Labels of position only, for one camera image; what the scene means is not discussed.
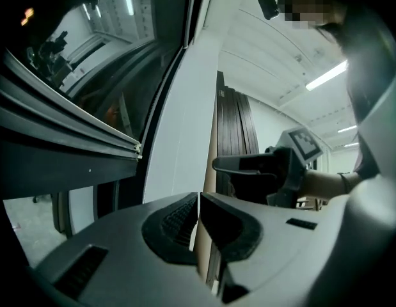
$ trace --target ceiling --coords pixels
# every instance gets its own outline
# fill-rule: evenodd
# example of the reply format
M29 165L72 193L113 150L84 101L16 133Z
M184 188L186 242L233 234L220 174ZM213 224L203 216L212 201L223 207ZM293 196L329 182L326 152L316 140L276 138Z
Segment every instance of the ceiling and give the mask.
M351 143L356 130L347 72L308 91L305 85L345 60L337 44L282 16L265 20L257 0L242 0L219 55L225 84L306 125L329 148Z

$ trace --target human arm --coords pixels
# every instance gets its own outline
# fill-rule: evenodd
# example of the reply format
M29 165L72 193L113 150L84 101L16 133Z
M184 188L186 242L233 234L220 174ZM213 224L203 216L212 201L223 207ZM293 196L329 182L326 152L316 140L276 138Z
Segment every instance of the human arm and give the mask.
M357 173L343 174L353 189L363 179ZM330 200L335 196L347 194L344 182L339 174L328 174L309 169L305 173L299 197L318 198Z

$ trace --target dark clothing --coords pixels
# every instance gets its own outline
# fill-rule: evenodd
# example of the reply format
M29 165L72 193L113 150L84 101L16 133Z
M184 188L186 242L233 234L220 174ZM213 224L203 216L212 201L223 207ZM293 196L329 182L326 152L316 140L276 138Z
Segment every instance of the dark clothing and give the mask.
M375 13L353 7L347 10L339 43L348 60L347 89L359 124L396 74L396 45ZM374 177L379 173L377 164L360 136L359 142L362 159L356 171L363 179Z

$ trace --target white wall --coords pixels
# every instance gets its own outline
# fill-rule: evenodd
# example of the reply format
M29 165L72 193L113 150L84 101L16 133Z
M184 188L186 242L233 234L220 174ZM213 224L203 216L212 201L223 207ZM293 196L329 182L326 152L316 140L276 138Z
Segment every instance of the white wall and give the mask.
M331 153L329 172L332 174L352 172L357 161L357 156L357 148L349 148L348 150Z
M81 7L77 7L76 9L68 12L51 37L55 39L63 31L68 31L68 35L65 37L67 45L61 55L67 59L72 52L74 52L91 36L90 25L88 24Z
M94 223L93 187L71 190L69 201L71 229L77 234Z
M284 130L299 126L299 124L269 106L251 97L248 97L248 100L255 123L260 153L270 146L275 146Z

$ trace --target black vent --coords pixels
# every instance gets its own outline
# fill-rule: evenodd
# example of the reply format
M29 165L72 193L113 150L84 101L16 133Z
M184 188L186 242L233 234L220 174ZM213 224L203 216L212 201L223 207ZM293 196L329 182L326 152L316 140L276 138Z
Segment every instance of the black vent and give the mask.
M196 200L191 200L164 218L162 228L172 240L189 247L193 227L196 224Z
M142 236L149 248L166 262L196 265L189 242L197 221L198 195L190 193L149 215L142 225Z
M56 289L72 299L77 299L107 255L108 250L89 247L54 284Z
M306 228L308 230L314 230L315 227L317 226L317 223L302 221L301 219L297 219L297 218L290 218L286 223L290 225L298 226L300 228Z
M262 240L262 225L253 216L201 193L201 220L226 263L246 259Z

